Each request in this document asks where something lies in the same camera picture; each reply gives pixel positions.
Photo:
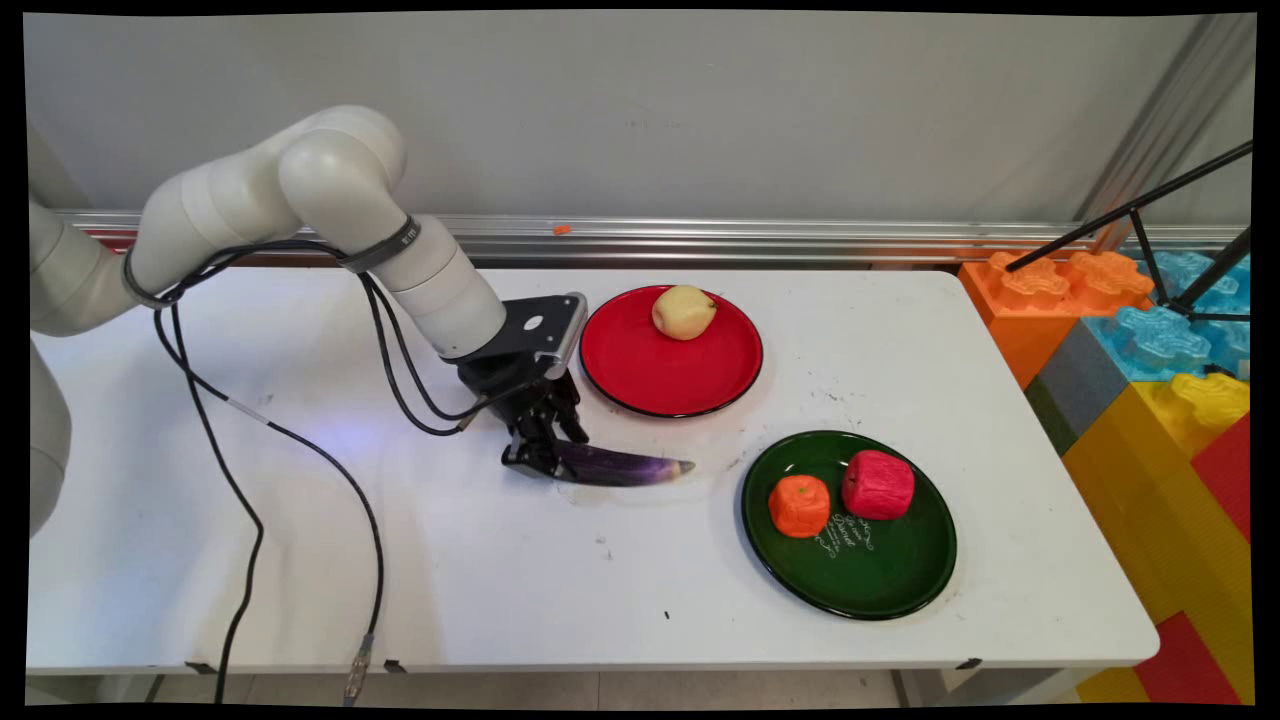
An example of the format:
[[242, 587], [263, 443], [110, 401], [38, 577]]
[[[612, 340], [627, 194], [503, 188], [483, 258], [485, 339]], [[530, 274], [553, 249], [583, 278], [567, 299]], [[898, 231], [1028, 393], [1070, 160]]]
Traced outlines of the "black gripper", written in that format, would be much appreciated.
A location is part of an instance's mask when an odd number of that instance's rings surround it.
[[509, 442], [500, 462], [509, 470], [531, 478], [559, 475], [554, 420], [570, 442], [590, 441], [580, 423], [580, 392], [558, 357], [517, 352], [474, 359], [458, 364], [457, 374], [474, 393], [493, 401], [489, 409], [506, 424]]

